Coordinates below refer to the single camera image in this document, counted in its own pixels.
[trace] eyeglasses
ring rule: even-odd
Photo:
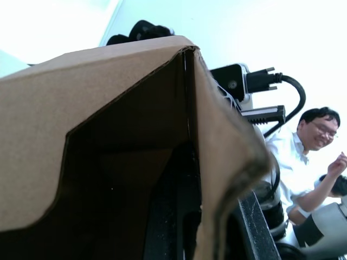
[[[327,128],[324,125],[320,125],[318,123],[315,122],[311,122],[312,124],[314,124],[314,126],[317,128],[318,132],[320,134],[324,134],[324,135],[328,135],[329,139],[334,139],[337,138],[337,133],[335,131],[330,130],[329,128]]]

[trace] man's arm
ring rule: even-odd
[[[329,195],[337,177],[326,175],[324,180],[313,191],[296,199],[297,204],[306,212],[315,210]]]
[[[329,165],[327,174],[324,180],[313,191],[308,194],[297,198],[297,204],[307,212],[315,210],[320,204],[323,203],[325,198],[329,195],[337,178],[343,173],[347,167],[347,157],[341,153],[339,157]]]
[[[300,225],[306,220],[306,217],[300,213],[299,207],[297,206],[289,212],[288,218],[295,225]]]

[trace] cardboard box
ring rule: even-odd
[[[225,218],[269,168],[182,36],[77,51],[7,76],[0,121],[3,259],[141,259],[151,190],[187,141],[202,182],[196,257],[222,257]]]

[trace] white wall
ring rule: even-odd
[[[25,62],[0,50],[0,77],[5,77],[28,67]]]
[[[0,1],[0,49],[26,63],[95,48],[118,0]]]
[[[128,35],[144,19],[191,39],[210,69],[244,62],[251,71],[275,67],[294,77],[306,90],[304,110],[330,106],[342,118],[339,138],[312,158],[324,173],[347,152],[346,7],[345,0],[124,0],[108,36]],[[298,94],[285,83],[278,86],[254,95],[254,107],[285,105],[290,112]],[[288,123],[293,130],[298,116]]]

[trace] cardboard flap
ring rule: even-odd
[[[196,108],[202,222],[196,260],[225,259],[227,220],[239,196],[270,169],[254,128],[230,109],[196,52]]]
[[[69,131],[103,107],[122,100],[143,78],[153,78],[188,49],[196,47],[181,36],[112,45],[65,54],[0,80],[0,231],[32,224],[51,206]],[[182,65],[177,60],[171,64],[172,71]],[[169,79],[172,84],[151,91],[164,89],[160,95],[169,93],[171,106],[167,110],[176,106],[184,109],[184,90],[176,101],[174,80],[164,73],[160,79]],[[146,99],[141,91],[134,95],[134,99]],[[135,106],[128,109],[139,113]],[[186,123],[178,120],[179,126]]]

